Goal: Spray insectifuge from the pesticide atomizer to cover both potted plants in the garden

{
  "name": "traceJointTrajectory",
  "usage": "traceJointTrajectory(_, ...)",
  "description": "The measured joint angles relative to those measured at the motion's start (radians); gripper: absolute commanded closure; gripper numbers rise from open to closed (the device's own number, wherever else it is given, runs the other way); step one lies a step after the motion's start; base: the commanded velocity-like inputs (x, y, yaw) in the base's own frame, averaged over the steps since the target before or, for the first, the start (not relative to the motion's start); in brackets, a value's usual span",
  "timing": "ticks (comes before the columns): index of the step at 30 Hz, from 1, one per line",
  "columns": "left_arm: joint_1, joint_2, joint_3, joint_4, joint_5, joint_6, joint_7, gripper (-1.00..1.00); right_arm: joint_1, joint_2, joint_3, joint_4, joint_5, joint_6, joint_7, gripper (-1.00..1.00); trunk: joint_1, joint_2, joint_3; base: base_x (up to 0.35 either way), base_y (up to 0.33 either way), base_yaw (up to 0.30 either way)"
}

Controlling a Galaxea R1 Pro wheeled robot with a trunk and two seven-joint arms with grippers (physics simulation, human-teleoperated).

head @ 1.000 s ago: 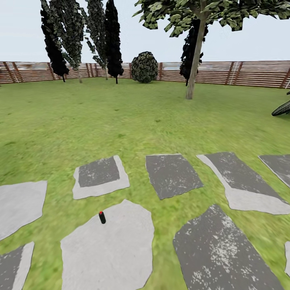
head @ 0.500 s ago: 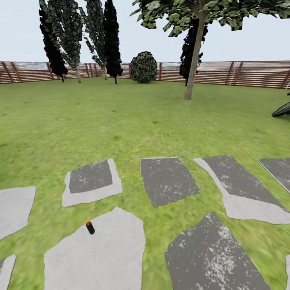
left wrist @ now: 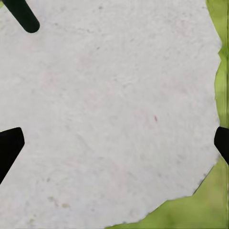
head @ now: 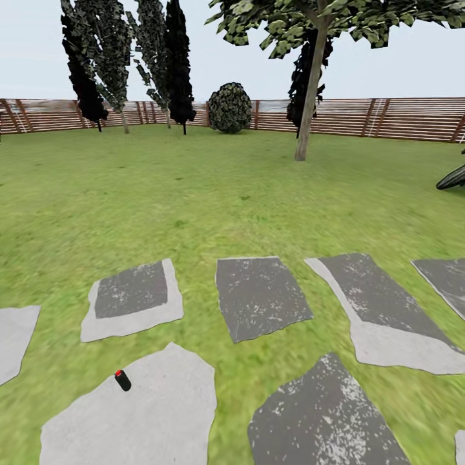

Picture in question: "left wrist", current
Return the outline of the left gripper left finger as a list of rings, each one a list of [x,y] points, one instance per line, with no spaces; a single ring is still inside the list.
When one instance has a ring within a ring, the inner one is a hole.
[[[0,184],[25,145],[21,127],[0,132]]]

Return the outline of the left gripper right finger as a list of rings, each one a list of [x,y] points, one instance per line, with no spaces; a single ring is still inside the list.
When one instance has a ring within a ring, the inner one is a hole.
[[[225,127],[219,126],[217,128],[215,138],[214,138],[214,145],[221,153],[223,158],[229,165],[229,129]]]

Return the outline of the insectifuge atomizer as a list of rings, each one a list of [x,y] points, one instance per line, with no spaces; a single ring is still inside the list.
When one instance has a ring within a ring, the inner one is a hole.
[[[14,18],[21,24],[25,31],[35,33],[40,27],[40,23],[26,0],[1,0]]]

